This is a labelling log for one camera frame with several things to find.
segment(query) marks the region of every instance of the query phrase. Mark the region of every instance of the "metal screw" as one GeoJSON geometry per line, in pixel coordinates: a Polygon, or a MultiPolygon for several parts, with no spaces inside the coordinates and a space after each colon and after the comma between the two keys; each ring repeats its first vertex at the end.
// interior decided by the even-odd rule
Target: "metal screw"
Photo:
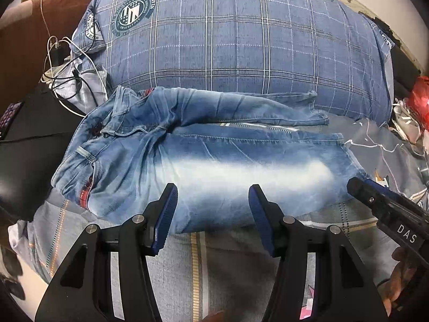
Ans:
{"type": "Polygon", "coordinates": [[[96,231],[97,231],[97,226],[95,224],[89,224],[86,227],[86,232],[87,233],[93,233],[93,232],[96,232],[96,231]]]}
{"type": "Polygon", "coordinates": [[[283,222],[286,224],[293,224],[295,222],[295,218],[291,215],[286,215],[283,217],[283,222]]]}
{"type": "Polygon", "coordinates": [[[341,232],[341,229],[336,225],[332,225],[329,227],[329,231],[331,231],[335,235],[338,235],[341,232]]]}
{"type": "Polygon", "coordinates": [[[132,217],[132,221],[136,224],[141,223],[145,219],[145,216],[142,214],[137,214],[134,217],[132,217]]]}

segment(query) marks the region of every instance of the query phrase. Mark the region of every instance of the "circular logo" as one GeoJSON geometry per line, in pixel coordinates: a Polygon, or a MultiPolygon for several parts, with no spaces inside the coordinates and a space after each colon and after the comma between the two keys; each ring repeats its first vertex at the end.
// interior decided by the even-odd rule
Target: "circular logo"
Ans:
{"type": "Polygon", "coordinates": [[[92,12],[88,14],[88,18],[86,20],[85,35],[87,38],[91,40],[94,40],[94,39],[96,41],[103,40],[100,26],[98,25],[97,21],[94,20],[94,14],[92,12]]]}
{"type": "Polygon", "coordinates": [[[115,34],[123,35],[144,17],[152,15],[156,0],[126,0],[117,10],[113,20],[115,34]]]}

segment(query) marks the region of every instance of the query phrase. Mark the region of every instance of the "plastic bag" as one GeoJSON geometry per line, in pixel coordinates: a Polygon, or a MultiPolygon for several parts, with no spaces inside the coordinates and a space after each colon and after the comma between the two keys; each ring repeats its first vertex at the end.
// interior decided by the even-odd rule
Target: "plastic bag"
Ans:
{"type": "Polygon", "coordinates": [[[429,131],[429,77],[417,78],[406,103],[419,123],[429,131]]]}

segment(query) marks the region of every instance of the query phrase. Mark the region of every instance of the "human hand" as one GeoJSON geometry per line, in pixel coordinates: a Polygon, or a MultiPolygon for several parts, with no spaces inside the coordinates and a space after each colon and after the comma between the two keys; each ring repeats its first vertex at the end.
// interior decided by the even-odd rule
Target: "human hand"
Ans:
{"type": "Polygon", "coordinates": [[[411,281],[417,271],[419,261],[405,248],[398,247],[392,253],[392,258],[399,261],[393,269],[388,281],[378,287],[387,315],[392,312],[392,302],[399,298],[401,292],[411,281]]]}
{"type": "Polygon", "coordinates": [[[208,315],[201,322],[224,322],[224,312],[221,311],[214,315],[208,315]]]}

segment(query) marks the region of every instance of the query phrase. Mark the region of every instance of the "jeans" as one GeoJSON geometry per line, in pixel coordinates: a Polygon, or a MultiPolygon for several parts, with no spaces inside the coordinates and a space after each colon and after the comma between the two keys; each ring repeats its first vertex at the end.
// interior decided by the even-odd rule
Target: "jeans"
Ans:
{"type": "Polygon", "coordinates": [[[248,188],[260,184],[285,214],[348,199],[349,178],[367,177],[341,134],[249,130],[231,122],[325,125],[316,93],[243,95],[119,86],[82,120],[52,185],[99,217],[121,224],[179,190],[170,233],[253,223],[248,188]]]}

